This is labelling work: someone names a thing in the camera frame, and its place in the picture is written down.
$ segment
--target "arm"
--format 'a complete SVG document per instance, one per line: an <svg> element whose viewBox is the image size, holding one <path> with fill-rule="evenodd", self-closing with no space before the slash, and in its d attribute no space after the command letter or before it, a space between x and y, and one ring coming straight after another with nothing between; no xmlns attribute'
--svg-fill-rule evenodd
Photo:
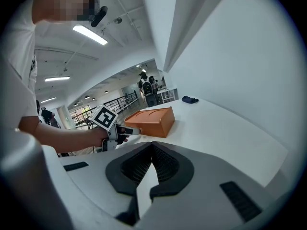
<svg viewBox="0 0 307 230"><path fill-rule="evenodd" d="M101 128L92 130L63 130L39 122L37 116L22 117L19 129L33 135L42 145L52 146L57 153L72 152L102 146L107 133Z"/></svg>

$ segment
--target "ceiling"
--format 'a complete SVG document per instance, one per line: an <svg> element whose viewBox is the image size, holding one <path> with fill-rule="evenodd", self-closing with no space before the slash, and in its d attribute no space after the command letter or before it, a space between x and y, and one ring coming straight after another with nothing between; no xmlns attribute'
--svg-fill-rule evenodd
<svg viewBox="0 0 307 230"><path fill-rule="evenodd" d="M92 98L99 98L105 95L105 91L112 92L114 90L118 90L129 86L131 84L136 84L141 77L139 74L142 72L142 69L146 70L146 74L150 77L149 74L153 72L158 72L156 63L154 60L142 63L141 68L136 66L132 66L124 71L121 71L110 78L107 78L101 81L99 84L95 85L94 87L90 88L87 92L85 92L76 102L81 101L83 104L87 104L91 102ZM85 100L85 96L89 95L91 98ZM73 103L68 106L68 109L73 109Z"/></svg>
<svg viewBox="0 0 307 230"><path fill-rule="evenodd" d="M151 38L142 0L100 0L100 6L103 5L108 7L108 12L96 28L90 27L88 22L41 22L37 25L35 55L38 75L35 93L40 99L48 98L56 91L64 91L70 83L70 80L45 82L46 77L76 78L111 52ZM122 18L122 23L115 24L114 20L118 17ZM108 43L103 46L73 31L72 28L77 23L90 28Z"/></svg>

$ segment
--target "headset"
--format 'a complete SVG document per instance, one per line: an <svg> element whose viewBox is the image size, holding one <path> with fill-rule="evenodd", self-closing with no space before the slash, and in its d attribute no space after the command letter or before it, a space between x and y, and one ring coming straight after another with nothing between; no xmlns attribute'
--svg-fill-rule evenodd
<svg viewBox="0 0 307 230"><path fill-rule="evenodd" d="M107 6L100 8L99 0L89 2L88 20L92 27L96 27L107 13Z"/></svg>

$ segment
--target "person with backpack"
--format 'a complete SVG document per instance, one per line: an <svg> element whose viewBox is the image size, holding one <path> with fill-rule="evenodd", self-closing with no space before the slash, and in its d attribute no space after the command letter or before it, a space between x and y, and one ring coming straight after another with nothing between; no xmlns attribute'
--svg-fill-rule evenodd
<svg viewBox="0 0 307 230"><path fill-rule="evenodd" d="M157 98L154 94L152 84L147 80L148 77L145 72L141 72L139 74L141 76L141 80L139 81L139 89L140 92L144 95L148 106L157 105Z"/></svg>

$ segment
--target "white wall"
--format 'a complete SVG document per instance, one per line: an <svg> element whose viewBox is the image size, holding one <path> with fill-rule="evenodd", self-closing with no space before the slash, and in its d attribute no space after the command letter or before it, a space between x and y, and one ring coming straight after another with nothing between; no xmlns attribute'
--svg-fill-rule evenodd
<svg viewBox="0 0 307 230"><path fill-rule="evenodd" d="M154 45L164 65L176 0L144 0Z"/></svg>
<svg viewBox="0 0 307 230"><path fill-rule="evenodd" d="M53 97L56 97L56 99L48 101L48 102L41 103L40 107L45 107L47 110L51 110L51 109L60 107L65 103L65 98L63 96L55 94ZM44 99L40 98L39 96L37 96L36 98L39 100L39 102L44 100Z"/></svg>
<svg viewBox="0 0 307 230"><path fill-rule="evenodd" d="M307 61L297 36L276 0L222 0L169 72L179 97L226 107L286 146L290 182L306 135Z"/></svg>
<svg viewBox="0 0 307 230"><path fill-rule="evenodd" d="M97 107L98 105L101 105L103 103L112 101L114 99L117 99L119 97L124 96L123 91L121 89L114 90L112 92L106 93L104 96L97 98L96 101L90 102L89 105L92 108Z"/></svg>
<svg viewBox="0 0 307 230"><path fill-rule="evenodd" d="M58 114L59 114L59 117L62 121L62 124L64 125L64 127L66 129L75 129L76 126L71 118L71 115L67 109L66 106L61 106L59 108L57 108L57 111L58 111Z"/></svg>

